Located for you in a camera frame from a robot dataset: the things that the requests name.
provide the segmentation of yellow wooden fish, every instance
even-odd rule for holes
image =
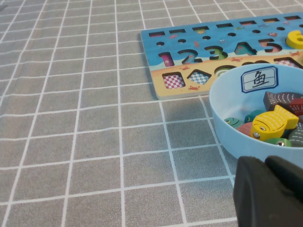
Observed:
[[[250,136],[261,141],[271,138],[279,138],[285,129],[294,129],[299,118],[276,105],[273,111],[261,113],[252,122]]]

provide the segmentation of diamond cutout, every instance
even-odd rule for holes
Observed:
[[[197,84],[204,85],[207,83],[207,81],[209,80],[210,77],[211,77],[210,74],[196,70],[190,75],[190,77],[188,79]]]

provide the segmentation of chinese character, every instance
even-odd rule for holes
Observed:
[[[269,81],[265,82],[266,76],[265,76],[265,74],[261,75],[261,73],[262,73],[261,71],[256,72],[255,79],[254,79],[255,86],[252,86],[252,87],[259,87],[259,86],[269,82]]]

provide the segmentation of sand illustration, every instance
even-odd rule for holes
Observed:
[[[170,99],[178,97],[189,97],[196,95],[206,95],[209,93],[211,85],[213,82],[220,76],[220,72],[226,71],[226,68],[239,67],[243,64],[252,63],[276,63],[276,61],[281,60],[294,60],[299,68],[301,66],[301,59],[303,56],[303,51],[292,51],[288,54],[280,55],[238,55],[236,57],[228,57],[223,60],[207,60],[201,63],[186,64],[186,65],[175,65],[172,67],[165,67],[160,70],[151,71],[151,77],[154,82],[154,87],[156,89],[156,94],[159,99]],[[190,79],[188,79],[191,74],[195,71],[201,71],[207,74],[210,74],[211,77],[209,80],[203,84],[197,84]],[[173,89],[167,89],[163,81],[163,75],[181,75],[184,80],[184,87],[178,87]]]

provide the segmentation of red wooden fish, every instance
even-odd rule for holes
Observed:
[[[241,125],[237,130],[247,136],[250,136],[251,127],[252,127],[252,122],[248,122],[248,123]]]
[[[303,115],[303,98],[295,98],[290,102],[289,107],[296,116]]]

